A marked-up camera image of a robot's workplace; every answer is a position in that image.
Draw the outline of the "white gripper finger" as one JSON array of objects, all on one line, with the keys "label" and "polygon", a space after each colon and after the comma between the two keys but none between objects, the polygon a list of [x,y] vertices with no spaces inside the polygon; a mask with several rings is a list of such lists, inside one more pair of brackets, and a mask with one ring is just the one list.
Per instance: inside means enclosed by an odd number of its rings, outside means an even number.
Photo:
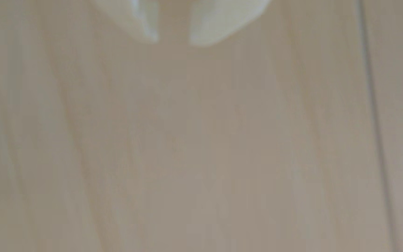
[{"label": "white gripper finger", "polygon": [[271,0],[197,0],[190,9],[189,43],[210,47],[265,13]]},{"label": "white gripper finger", "polygon": [[95,0],[110,20],[141,43],[158,43],[159,3],[155,0]]}]

